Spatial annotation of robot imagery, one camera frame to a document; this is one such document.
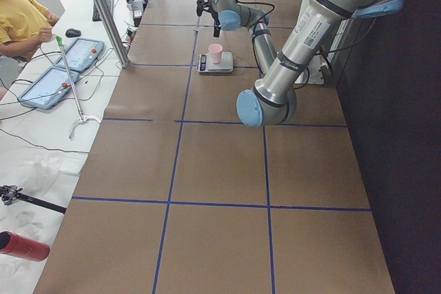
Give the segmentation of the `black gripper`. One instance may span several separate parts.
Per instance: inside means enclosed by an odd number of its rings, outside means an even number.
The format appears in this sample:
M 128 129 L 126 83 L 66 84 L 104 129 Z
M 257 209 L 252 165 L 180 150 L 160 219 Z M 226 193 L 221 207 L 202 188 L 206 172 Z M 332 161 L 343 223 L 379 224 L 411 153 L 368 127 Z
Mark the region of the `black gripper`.
M 221 23 L 220 23 L 219 18 L 218 18 L 218 12 L 215 9 L 212 8 L 211 15 L 212 15 L 212 18 L 214 20 L 214 33 L 213 33 L 213 36 L 214 37 L 219 37 L 220 36 L 220 27 L 218 25 L 220 25 Z

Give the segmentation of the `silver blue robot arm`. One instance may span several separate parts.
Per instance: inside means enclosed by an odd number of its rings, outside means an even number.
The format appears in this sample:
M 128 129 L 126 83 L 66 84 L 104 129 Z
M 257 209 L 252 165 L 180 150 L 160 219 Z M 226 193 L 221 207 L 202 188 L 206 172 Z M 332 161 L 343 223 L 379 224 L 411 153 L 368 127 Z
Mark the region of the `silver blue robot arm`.
M 309 0 L 309 5 L 280 51 L 267 29 L 267 17 L 259 9 L 238 0 L 210 0 L 225 31 L 247 28 L 263 77 L 242 91 L 236 101 L 240 121 L 249 127 L 277 125 L 296 111 L 294 83 L 316 55 L 322 42 L 341 22 L 350 18 L 383 17 L 402 9 L 404 0 Z

